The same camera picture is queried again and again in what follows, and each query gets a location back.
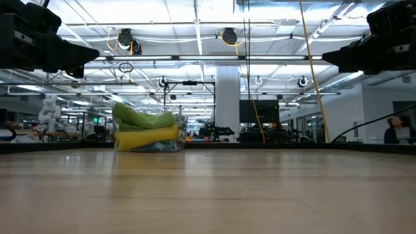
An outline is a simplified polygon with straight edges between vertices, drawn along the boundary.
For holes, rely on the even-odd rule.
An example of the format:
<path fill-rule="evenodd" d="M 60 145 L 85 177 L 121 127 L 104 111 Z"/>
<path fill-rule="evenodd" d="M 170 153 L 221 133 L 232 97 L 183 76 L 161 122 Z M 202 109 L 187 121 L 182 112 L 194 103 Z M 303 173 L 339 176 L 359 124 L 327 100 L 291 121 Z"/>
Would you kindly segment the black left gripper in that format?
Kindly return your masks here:
<path fill-rule="evenodd" d="M 85 64 L 99 51 L 57 36 L 61 23 L 47 5 L 0 0 L 0 69 L 62 70 L 83 79 Z"/>

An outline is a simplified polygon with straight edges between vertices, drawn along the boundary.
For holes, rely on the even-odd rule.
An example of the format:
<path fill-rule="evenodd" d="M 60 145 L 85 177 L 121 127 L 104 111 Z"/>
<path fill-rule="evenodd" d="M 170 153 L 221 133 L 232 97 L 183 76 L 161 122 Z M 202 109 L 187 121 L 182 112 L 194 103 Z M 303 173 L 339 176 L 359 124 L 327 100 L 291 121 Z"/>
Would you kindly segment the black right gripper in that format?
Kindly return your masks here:
<path fill-rule="evenodd" d="M 389 3 L 368 14 L 370 35 L 338 50 L 322 54 L 322 60 L 340 73 L 416 70 L 416 0 Z"/>

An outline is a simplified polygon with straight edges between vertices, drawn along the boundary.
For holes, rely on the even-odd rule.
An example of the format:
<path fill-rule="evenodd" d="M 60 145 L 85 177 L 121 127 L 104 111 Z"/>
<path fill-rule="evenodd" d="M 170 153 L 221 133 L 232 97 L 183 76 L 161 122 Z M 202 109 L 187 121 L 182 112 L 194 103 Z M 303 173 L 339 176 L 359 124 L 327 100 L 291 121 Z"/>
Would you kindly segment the bright green microfiber towel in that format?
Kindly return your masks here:
<path fill-rule="evenodd" d="M 113 106 L 112 117 L 120 131 L 158 129 L 176 123 L 175 116 L 171 112 L 164 112 L 156 115 L 137 112 L 123 103 L 116 103 Z"/>

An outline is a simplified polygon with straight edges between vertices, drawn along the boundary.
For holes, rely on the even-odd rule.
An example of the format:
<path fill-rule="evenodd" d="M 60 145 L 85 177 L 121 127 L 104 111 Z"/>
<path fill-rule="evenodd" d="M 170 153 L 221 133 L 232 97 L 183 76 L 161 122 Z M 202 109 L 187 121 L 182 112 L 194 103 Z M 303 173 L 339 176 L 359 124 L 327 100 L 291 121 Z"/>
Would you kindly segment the yellow microfiber towel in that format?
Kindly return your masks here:
<path fill-rule="evenodd" d="M 167 127 L 146 129 L 143 131 L 117 130 L 114 147 L 118 151 L 130 151 L 159 141 L 176 140 L 177 134 L 178 125 L 176 123 Z"/>

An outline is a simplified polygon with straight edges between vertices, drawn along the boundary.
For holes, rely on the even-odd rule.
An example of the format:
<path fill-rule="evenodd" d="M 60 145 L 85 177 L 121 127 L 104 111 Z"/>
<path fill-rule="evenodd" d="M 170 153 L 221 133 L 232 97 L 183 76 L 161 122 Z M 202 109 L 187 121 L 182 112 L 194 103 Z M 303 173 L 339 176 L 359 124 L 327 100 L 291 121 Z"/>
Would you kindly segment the light blue microfiber towel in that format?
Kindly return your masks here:
<path fill-rule="evenodd" d="M 134 149 L 139 152 L 177 152 L 177 142 L 174 140 L 156 141 Z"/>

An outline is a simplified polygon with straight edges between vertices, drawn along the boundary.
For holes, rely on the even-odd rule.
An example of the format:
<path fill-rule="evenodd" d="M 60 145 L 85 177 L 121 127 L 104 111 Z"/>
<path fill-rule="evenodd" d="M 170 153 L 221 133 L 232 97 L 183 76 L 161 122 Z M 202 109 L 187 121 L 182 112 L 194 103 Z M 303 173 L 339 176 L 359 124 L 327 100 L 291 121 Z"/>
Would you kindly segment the white robot figure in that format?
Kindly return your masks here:
<path fill-rule="evenodd" d="M 48 94 L 42 103 L 42 109 L 38 115 L 38 130 L 54 132 L 61 117 L 61 108 L 57 105 L 58 96 Z"/>

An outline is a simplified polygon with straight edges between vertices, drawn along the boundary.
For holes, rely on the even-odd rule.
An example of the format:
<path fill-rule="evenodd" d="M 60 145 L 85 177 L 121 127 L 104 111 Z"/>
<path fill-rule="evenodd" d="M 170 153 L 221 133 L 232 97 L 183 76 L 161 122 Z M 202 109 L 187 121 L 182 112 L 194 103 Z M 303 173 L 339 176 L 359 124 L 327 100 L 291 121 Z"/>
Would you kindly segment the person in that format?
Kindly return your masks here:
<path fill-rule="evenodd" d="M 416 144 L 416 129 L 412 128 L 407 116 L 392 116 L 387 122 L 389 127 L 383 136 L 384 144 Z"/>

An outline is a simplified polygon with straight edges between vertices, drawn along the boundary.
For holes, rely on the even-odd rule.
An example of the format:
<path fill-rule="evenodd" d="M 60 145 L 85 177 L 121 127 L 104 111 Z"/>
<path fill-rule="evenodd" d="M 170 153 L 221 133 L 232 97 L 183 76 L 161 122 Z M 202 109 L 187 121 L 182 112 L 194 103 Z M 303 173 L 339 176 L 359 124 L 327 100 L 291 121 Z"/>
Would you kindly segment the clear plastic bin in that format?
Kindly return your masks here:
<path fill-rule="evenodd" d="M 174 141 L 177 142 L 178 151 L 184 148 L 185 137 L 187 133 L 187 118 L 183 116 L 183 113 L 180 108 L 167 107 L 167 106 L 163 106 L 163 107 L 153 106 L 153 107 L 137 107 L 137 108 L 132 108 L 132 109 L 136 110 L 137 112 L 145 112 L 145 113 L 154 114 L 154 115 L 162 114 L 164 112 L 171 112 L 175 116 L 176 124 L 178 125 L 177 139 Z M 114 144 L 116 140 L 115 134 L 117 130 L 119 130 L 118 125 L 114 122 Z"/>

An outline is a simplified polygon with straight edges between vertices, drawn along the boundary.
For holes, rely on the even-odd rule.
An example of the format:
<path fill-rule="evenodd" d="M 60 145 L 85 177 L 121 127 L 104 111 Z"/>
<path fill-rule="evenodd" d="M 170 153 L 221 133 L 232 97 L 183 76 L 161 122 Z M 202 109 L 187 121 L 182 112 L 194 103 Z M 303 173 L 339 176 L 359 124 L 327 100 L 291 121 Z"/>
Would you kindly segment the white pillar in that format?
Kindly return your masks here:
<path fill-rule="evenodd" d="M 239 99 L 240 72 L 238 66 L 218 66 L 216 68 L 216 123 L 219 127 L 229 127 L 234 135 L 220 136 L 236 143 L 240 132 Z"/>

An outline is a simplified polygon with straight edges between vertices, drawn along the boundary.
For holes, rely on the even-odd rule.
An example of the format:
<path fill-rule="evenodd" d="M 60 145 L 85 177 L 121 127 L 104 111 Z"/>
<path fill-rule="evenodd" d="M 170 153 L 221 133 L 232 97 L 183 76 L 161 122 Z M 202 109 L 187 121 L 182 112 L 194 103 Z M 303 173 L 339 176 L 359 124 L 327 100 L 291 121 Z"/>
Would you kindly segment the black metal table frame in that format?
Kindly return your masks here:
<path fill-rule="evenodd" d="M 32 151 L 52 151 L 52 150 L 74 150 L 81 148 L 103 148 L 112 149 L 114 144 L 110 142 L 52 142 L 52 143 L 23 143 L 13 144 L 0 142 L 0 154 L 25 153 Z M 399 144 L 362 144 L 362 143 L 295 143 L 295 144 L 271 144 L 271 143 L 218 143 L 218 142 L 188 142 L 186 149 L 221 149 L 221 150 L 350 150 L 367 151 L 375 153 L 389 153 L 416 156 L 416 145 Z"/>

